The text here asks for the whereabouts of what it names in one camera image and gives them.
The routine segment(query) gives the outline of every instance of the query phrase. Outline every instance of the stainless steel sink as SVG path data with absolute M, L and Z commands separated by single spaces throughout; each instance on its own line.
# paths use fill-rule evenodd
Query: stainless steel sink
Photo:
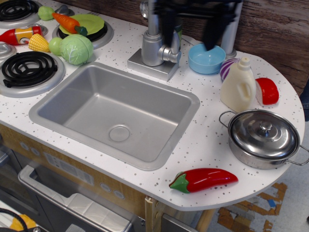
M 34 105 L 33 122 L 144 170 L 162 167 L 199 99 L 101 63 L 79 67 Z

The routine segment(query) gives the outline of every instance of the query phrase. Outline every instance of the white speckled countertop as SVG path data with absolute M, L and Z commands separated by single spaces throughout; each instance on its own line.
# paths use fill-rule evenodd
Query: white speckled countertop
M 61 5 L 51 0 L 38 0 L 38 2 L 54 9 Z M 88 12 L 75 7 L 70 8 L 75 11 L 75 14 Z M 199 110 L 166 164 L 155 171 L 143 171 L 33 123 L 28 116 L 29 110 L 48 92 L 20 99 L 0 95 L 0 123 L 182 211 L 218 208 L 240 202 L 271 186 L 289 168 L 291 164 L 287 163 L 278 169 L 259 170 L 235 158 L 228 145 L 227 128 L 218 120 L 222 112 L 229 110 L 220 102 L 220 76 L 197 74 L 189 68 L 187 54 L 192 47 L 189 43 L 182 40 L 183 54 L 176 74 L 168 83 L 160 81 L 129 70 L 126 65 L 127 60 L 141 47 L 142 35 L 146 27 L 104 15 L 100 16 L 114 29 L 114 36 L 106 46 L 94 51 L 90 61 L 101 62 L 125 72 L 193 92 L 201 102 Z M 39 23 L 49 29 L 45 38 L 50 41 L 58 23 L 55 20 L 39 21 Z M 16 48 L 18 52 L 29 51 L 26 45 Z M 262 58 L 242 52 L 238 52 L 237 56 L 248 56 L 251 59 L 255 78 L 268 77 L 279 89 L 280 100 L 276 105 L 261 107 L 255 101 L 252 108 L 270 110 L 285 117 L 297 128 L 302 140 L 305 128 L 303 108 L 290 83 Z M 77 66 L 64 63 L 66 78 Z M 225 169 L 235 174 L 239 182 L 191 194 L 169 188 L 169 183 L 178 172 L 205 167 Z

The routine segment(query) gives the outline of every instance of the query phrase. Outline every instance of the green plate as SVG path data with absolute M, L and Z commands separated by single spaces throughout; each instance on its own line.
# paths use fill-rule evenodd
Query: green plate
M 88 35 L 97 33 L 104 27 L 104 20 L 93 14 L 77 14 L 71 16 L 71 18 L 76 19 L 81 27 L 85 27 L 88 31 Z M 72 33 L 65 30 L 63 26 L 60 25 L 59 28 L 63 33 L 72 35 Z

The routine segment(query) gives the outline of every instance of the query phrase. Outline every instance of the toy carrot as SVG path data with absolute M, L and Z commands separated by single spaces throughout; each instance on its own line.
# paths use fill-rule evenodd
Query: toy carrot
M 87 35 L 87 33 L 88 33 L 87 29 L 84 28 L 84 27 L 81 27 L 79 22 L 76 19 L 71 18 L 71 17 L 64 15 L 64 14 L 58 14 L 58 13 L 52 13 L 52 16 L 68 32 L 70 32 L 72 34 L 78 33 L 78 34 L 81 34 L 83 36 Z

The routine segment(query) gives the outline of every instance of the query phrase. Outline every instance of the cooking pot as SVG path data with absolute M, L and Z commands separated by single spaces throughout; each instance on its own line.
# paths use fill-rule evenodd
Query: cooking pot
M 228 126 L 221 121 L 226 113 L 235 116 Z M 297 163 L 290 158 L 295 155 L 300 145 L 296 128 L 285 118 L 266 110 L 247 110 L 240 113 L 223 112 L 219 121 L 228 128 L 229 146 L 241 162 L 259 169 L 273 169 L 282 166 L 286 161 Z

